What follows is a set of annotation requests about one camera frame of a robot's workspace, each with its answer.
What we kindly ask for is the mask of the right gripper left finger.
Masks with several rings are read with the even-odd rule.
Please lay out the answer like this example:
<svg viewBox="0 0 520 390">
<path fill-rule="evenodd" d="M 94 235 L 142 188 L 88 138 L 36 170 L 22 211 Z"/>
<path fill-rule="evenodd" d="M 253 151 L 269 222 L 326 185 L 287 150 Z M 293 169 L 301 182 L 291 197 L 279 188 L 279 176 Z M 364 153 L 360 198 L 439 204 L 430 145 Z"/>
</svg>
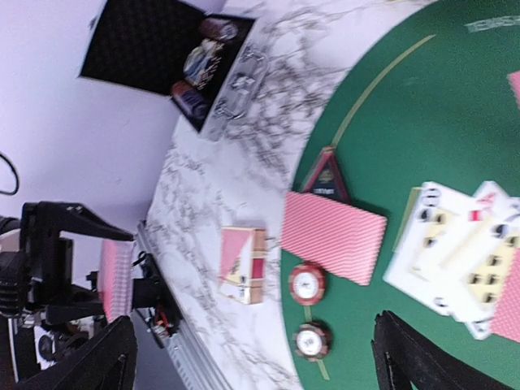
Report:
<svg viewBox="0 0 520 390">
<path fill-rule="evenodd" d="M 120 316 L 72 355 L 15 387 L 132 390 L 136 367 L 137 338 L 132 320 L 128 316 Z"/>
</svg>

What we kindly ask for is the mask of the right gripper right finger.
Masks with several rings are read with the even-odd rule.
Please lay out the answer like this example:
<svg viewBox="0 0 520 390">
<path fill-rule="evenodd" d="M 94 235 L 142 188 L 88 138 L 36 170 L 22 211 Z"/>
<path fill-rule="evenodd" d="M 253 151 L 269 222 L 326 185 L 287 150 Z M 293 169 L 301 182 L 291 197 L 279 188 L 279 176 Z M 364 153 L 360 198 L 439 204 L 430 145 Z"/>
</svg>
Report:
<svg viewBox="0 0 520 390">
<path fill-rule="evenodd" d="M 370 342 L 380 389 L 518 389 L 519 347 L 459 340 L 435 344 L 392 311 L 375 316 Z"/>
</svg>

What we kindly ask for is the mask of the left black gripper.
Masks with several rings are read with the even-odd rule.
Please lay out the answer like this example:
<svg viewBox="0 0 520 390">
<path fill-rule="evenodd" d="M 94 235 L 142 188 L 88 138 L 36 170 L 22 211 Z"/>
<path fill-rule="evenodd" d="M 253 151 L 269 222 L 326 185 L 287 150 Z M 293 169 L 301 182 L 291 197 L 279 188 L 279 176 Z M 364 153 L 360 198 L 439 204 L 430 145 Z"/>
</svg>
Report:
<svg viewBox="0 0 520 390">
<path fill-rule="evenodd" d="M 80 203 L 28 202 L 21 218 L 1 218 L 1 232 L 18 232 L 18 249 L 1 249 L 1 316 L 43 313 L 49 325 L 102 314 L 95 292 L 72 283 L 73 240 L 63 232 L 113 241 L 134 234 L 109 224 Z"/>
</svg>

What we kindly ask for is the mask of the red backed card deck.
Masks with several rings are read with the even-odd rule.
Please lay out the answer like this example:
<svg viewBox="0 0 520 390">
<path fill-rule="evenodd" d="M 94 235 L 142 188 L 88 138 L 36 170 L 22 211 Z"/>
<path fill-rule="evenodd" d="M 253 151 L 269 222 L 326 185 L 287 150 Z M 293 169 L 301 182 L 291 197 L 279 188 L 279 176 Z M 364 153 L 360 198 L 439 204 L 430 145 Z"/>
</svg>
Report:
<svg viewBox="0 0 520 390">
<path fill-rule="evenodd" d="M 108 323 L 131 313 L 133 252 L 132 242 L 116 240 L 102 242 L 97 290 Z"/>
</svg>

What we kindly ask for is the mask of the black poker chip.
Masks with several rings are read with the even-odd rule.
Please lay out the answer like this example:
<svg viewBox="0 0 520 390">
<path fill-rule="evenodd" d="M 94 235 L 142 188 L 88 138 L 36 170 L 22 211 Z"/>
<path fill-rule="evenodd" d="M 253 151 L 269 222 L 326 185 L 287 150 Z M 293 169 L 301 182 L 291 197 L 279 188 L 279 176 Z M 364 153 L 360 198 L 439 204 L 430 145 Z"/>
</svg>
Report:
<svg viewBox="0 0 520 390">
<path fill-rule="evenodd" d="M 332 350 L 332 330 L 323 321 L 302 323 L 293 333 L 295 353 L 309 362 L 324 359 Z"/>
</svg>

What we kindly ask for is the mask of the red backed playing card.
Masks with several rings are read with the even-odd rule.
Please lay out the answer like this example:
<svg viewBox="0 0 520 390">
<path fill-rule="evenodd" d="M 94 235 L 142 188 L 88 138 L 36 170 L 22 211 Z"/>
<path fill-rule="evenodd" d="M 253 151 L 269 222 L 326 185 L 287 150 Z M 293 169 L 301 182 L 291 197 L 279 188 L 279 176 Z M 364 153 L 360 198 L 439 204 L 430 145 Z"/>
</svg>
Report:
<svg viewBox="0 0 520 390">
<path fill-rule="evenodd" d="M 517 105 L 520 106 L 520 71 L 508 74 L 507 78 L 515 96 Z"/>
<path fill-rule="evenodd" d="M 367 286 L 386 227 L 382 215 L 312 193 L 289 192 L 281 248 L 335 276 Z"/>
<path fill-rule="evenodd" d="M 519 253 L 506 280 L 491 322 L 491 333 L 519 342 Z"/>
</svg>

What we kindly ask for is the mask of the red poker chip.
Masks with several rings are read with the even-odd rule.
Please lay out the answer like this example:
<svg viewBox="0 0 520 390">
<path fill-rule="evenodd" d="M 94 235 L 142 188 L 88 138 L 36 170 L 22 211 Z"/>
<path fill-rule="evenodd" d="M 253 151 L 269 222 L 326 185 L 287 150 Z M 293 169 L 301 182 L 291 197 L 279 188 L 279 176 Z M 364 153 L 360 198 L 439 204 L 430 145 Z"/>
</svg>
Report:
<svg viewBox="0 0 520 390">
<path fill-rule="evenodd" d="M 305 262 L 295 266 L 288 282 L 293 300 L 301 306 L 317 305 L 326 292 L 325 273 L 320 266 L 313 263 Z"/>
</svg>

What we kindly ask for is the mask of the ace of diamonds card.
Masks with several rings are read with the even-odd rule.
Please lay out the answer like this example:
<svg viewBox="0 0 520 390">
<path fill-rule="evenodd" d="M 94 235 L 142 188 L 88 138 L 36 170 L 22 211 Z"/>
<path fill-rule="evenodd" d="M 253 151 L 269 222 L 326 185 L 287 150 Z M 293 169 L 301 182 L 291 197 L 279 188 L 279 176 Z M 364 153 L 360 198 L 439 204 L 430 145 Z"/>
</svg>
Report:
<svg viewBox="0 0 520 390">
<path fill-rule="evenodd" d="M 485 180 L 474 193 L 469 208 L 462 213 L 448 234 L 446 257 L 474 235 L 487 219 L 504 211 L 511 200 L 512 197 L 497 182 Z"/>
</svg>

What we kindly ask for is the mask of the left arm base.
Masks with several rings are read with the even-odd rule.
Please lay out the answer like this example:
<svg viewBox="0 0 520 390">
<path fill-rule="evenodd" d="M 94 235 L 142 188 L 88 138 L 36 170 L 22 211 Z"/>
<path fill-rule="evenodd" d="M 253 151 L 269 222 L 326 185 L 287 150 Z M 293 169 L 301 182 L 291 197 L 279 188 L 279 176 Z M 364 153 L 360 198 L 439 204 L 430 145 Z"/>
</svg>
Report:
<svg viewBox="0 0 520 390">
<path fill-rule="evenodd" d="M 144 322 L 160 349 L 180 328 L 181 310 L 152 253 L 141 251 L 132 267 L 140 267 L 141 278 L 133 280 L 132 310 Z"/>
</svg>

